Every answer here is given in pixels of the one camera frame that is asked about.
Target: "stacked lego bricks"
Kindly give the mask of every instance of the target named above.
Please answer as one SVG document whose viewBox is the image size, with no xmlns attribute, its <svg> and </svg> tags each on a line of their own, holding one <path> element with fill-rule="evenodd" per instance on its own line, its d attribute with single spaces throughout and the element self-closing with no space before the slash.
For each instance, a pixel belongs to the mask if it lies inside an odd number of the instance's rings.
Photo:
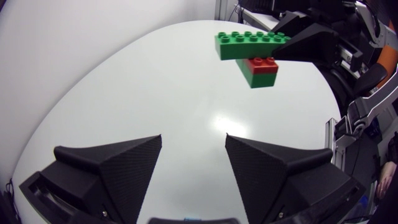
<svg viewBox="0 0 398 224">
<path fill-rule="evenodd" d="M 278 65 L 271 58 L 272 51 L 285 44 L 290 37 L 279 32 L 218 33 L 216 50 L 221 60 L 236 59 L 251 88 L 274 86 Z"/>
</svg>

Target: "white table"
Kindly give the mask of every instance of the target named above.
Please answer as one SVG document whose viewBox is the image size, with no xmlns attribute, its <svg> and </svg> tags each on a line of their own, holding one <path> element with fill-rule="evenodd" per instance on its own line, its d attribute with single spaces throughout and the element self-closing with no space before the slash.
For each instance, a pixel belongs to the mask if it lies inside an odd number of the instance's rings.
<svg viewBox="0 0 398 224">
<path fill-rule="evenodd" d="M 24 223 L 43 223 L 18 186 L 55 160 L 58 145 L 88 147 L 162 134 L 138 223 L 246 214 L 226 153 L 226 133 L 302 149 L 325 144 L 339 119 L 312 63 L 278 61 L 275 86 L 250 89 L 234 60 L 220 61 L 218 32 L 256 28 L 222 21 L 164 27 L 133 42 L 77 83 L 37 128 L 13 181 Z"/>
</svg>

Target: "white wall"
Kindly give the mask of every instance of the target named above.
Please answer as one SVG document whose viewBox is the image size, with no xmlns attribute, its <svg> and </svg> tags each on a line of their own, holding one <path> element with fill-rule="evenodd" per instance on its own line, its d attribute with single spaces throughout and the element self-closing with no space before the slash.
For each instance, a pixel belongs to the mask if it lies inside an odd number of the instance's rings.
<svg viewBox="0 0 398 224">
<path fill-rule="evenodd" d="M 40 122 L 89 71 L 153 30 L 214 13 L 214 0 L 8 0 L 0 13 L 0 189 Z"/>
</svg>

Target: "red lego brick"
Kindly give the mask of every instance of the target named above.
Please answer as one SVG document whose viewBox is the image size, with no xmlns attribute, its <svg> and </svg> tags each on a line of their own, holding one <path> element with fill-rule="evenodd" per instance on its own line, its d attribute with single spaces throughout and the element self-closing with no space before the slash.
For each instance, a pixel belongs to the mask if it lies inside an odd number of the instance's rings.
<svg viewBox="0 0 398 224">
<path fill-rule="evenodd" d="M 278 65 L 275 63 L 275 60 L 270 57 L 244 59 L 244 62 L 253 75 L 278 72 Z"/>
</svg>

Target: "green lego brick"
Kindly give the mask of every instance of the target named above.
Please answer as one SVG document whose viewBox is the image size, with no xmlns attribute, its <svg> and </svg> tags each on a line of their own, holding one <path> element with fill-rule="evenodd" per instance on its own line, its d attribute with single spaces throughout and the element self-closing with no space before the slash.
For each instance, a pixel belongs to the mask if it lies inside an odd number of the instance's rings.
<svg viewBox="0 0 398 224">
<path fill-rule="evenodd" d="M 239 32 L 232 32 L 227 35 L 224 32 L 215 36 L 216 50 L 221 60 L 243 59 L 243 58 L 266 58 L 271 57 L 274 49 L 278 48 L 290 37 L 279 32 L 275 35 L 273 32 L 264 34 L 257 32 L 255 35 L 246 31 L 243 35 Z"/>
<path fill-rule="evenodd" d="M 246 81 L 248 81 L 250 88 L 274 86 L 276 73 L 264 73 L 264 74 L 253 75 L 246 66 L 246 64 L 244 63 L 243 59 L 236 59 L 236 63 L 241 69 L 244 77 L 246 78 Z"/>
</svg>

